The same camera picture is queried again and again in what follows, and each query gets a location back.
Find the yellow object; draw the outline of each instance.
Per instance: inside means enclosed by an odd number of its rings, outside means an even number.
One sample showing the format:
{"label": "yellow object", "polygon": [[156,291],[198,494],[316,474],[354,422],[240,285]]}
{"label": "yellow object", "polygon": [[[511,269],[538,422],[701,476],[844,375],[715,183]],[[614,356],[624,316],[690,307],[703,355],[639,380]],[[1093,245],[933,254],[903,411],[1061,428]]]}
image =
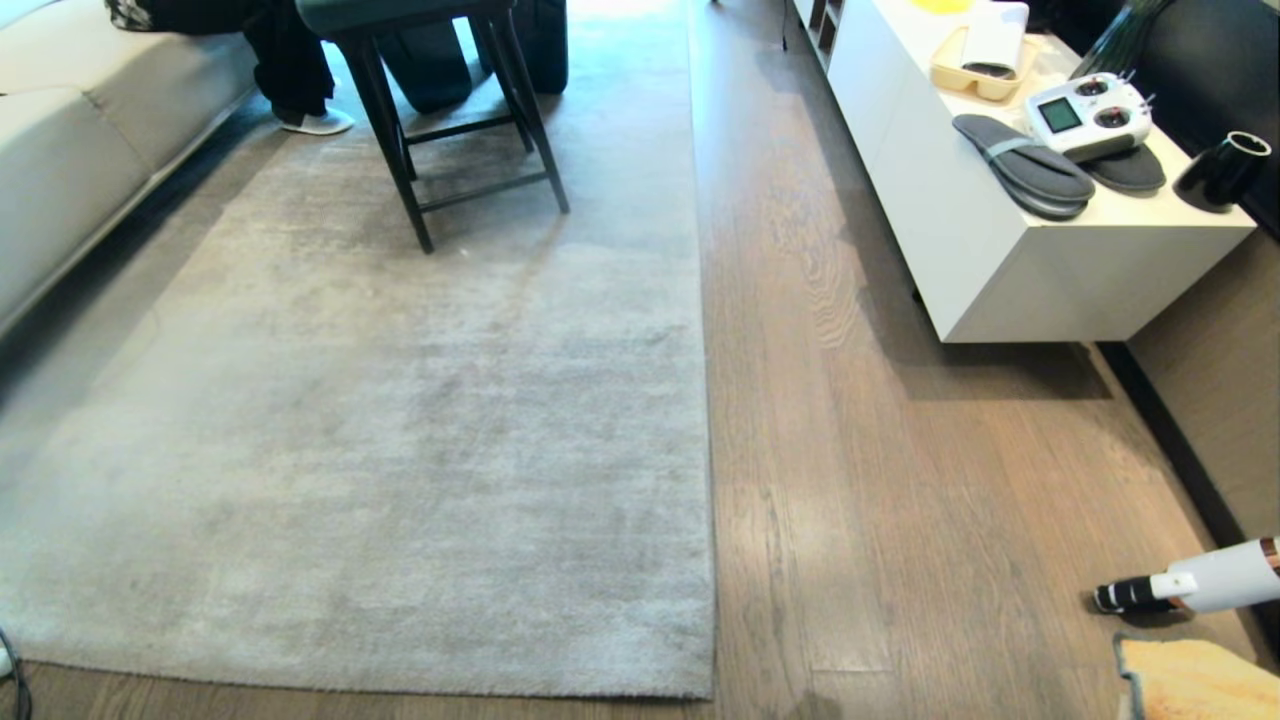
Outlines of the yellow object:
{"label": "yellow object", "polygon": [[969,27],[957,27],[933,53],[929,61],[929,78],[933,85],[943,90],[963,92],[973,87],[978,97],[1000,102],[1012,95],[1021,85],[1023,79],[1030,74],[1036,67],[1036,56],[1039,55],[1039,45],[1030,37],[1023,38],[1023,51],[1018,60],[1018,72],[1012,77],[995,78],[966,70],[960,67],[960,54],[964,51],[964,41],[969,37]]}
{"label": "yellow object", "polygon": [[1135,720],[1276,720],[1280,678],[1206,641],[1116,635]]}
{"label": "yellow object", "polygon": [[973,0],[911,0],[911,3],[934,15],[954,15],[968,10],[973,5]]}

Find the tray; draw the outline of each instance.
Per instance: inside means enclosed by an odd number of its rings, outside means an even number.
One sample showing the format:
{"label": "tray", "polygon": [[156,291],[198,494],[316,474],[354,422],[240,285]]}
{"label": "tray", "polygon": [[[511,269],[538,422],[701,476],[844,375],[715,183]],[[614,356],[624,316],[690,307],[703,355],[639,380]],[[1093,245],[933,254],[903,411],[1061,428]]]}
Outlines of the tray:
{"label": "tray", "polygon": [[964,51],[966,37],[969,37],[969,26],[957,27],[933,54],[929,72],[933,85],[957,92],[977,85],[978,97],[998,102],[1007,99],[1023,85],[1023,79],[1030,74],[1036,65],[1036,56],[1039,55],[1039,45],[1024,37],[1018,72],[1011,78],[995,78],[960,67],[960,53]]}

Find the pair of slippers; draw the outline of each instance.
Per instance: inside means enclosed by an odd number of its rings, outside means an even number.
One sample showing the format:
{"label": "pair of slippers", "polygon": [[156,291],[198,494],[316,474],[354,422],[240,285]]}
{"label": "pair of slippers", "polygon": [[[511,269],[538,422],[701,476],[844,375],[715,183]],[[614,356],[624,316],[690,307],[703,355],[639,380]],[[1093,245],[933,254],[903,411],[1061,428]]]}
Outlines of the pair of slippers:
{"label": "pair of slippers", "polygon": [[1155,195],[1165,184],[1165,170],[1146,145],[1076,165],[987,115],[957,115],[951,124],[982,152],[1015,202],[1050,220],[1083,213],[1094,179],[1137,196]]}

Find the rug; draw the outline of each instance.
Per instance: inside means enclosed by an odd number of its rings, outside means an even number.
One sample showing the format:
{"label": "rug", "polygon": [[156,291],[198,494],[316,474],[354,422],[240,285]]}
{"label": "rug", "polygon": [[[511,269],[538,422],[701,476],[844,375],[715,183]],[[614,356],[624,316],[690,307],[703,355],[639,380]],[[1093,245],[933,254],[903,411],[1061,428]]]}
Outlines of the rug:
{"label": "rug", "polygon": [[[544,109],[572,214],[547,183],[453,206],[429,215],[426,256],[366,122],[285,137],[256,101],[10,378],[0,621],[26,657],[343,691],[710,694],[684,8],[568,5],[570,86]],[[436,124],[499,102],[490,81]],[[435,197],[538,168],[511,126],[416,158]]]}
{"label": "rug", "polygon": [[1121,717],[1134,720],[1275,720],[1280,678],[1207,641],[1115,639],[1120,674],[1132,683]]}

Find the stool leg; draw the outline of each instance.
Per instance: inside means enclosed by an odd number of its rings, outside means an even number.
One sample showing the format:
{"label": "stool leg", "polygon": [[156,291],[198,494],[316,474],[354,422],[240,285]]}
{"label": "stool leg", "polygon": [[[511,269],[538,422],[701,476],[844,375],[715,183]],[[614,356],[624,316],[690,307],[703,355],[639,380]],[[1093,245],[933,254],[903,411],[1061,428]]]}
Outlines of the stool leg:
{"label": "stool leg", "polygon": [[559,202],[561,213],[568,213],[568,197],[564,195],[564,184],[561,182],[556,158],[552,155],[552,143],[547,140],[543,114],[538,109],[538,95],[534,94],[534,81],[529,77],[529,68],[525,67],[525,55],[520,51],[520,41],[516,40],[516,26],[511,20],[511,10],[503,10],[492,15],[492,20],[498,31],[498,42],[503,50],[503,60],[506,60],[509,69],[507,74],[512,81],[512,91],[520,104],[529,110],[529,132],[534,136],[538,152],[543,156],[543,167],[547,168],[547,174],[552,181],[556,201]]}
{"label": "stool leg", "polygon": [[511,115],[516,119],[516,129],[520,132],[520,141],[525,143],[525,152],[532,152],[534,141],[529,137],[529,118],[525,109],[520,106],[516,97],[511,94],[511,73],[502,61],[502,55],[498,54],[498,38],[493,33],[493,26],[481,18],[472,17],[467,18],[467,20],[471,23],[471,35],[484,46],[485,53],[489,54],[493,61],[493,72],[498,76],[498,86],[502,87],[502,96],[507,100],[507,109],[511,110]]}
{"label": "stool leg", "polygon": [[[403,135],[397,127],[399,120],[394,117],[396,108],[392,104],[390,92],[387,90],[387,76],[381,67],[381,59],[374,49],[372,38],[340,38],[338,49],[347,58],[347,65],[351,68],[352,79],[356,81],[360,100],[365,105],[365,111],[369,113],[369,123],[374,127],[378,145],[383,149],[387,168],[396,182],[396,190],[404,204],[404,211],[413,225],[413,232],[417,233],[417,242],[422,246],[424,252],[430,254],[435,249],[431,246],[431,236],[426,232],[426,222],[422,219],[417,196],[413,193],[413,186],[408,177],[408,168],[404,163],[407,149]],[[376,82],[376,76],[381,76],[381,85]]]}
{"label": "stool leg", "polygon": [[399,141],[399,156],[404,161],[404,172],[408,173],[410,179],[417,179],[417,168],[413,167],[413,155],[408,151],[408,142],[404,140],[404,128],[401,126],[399,113],[396,111],[396,99],[392,95],[390,83],[387,82],[387,72],[383,69],[383,59],[378,54],[378,44],[372,41],[366,44],[365,54],[369,76],[378,90],[378,102],[383,108],[383,114],[387,115],[392,135]]}

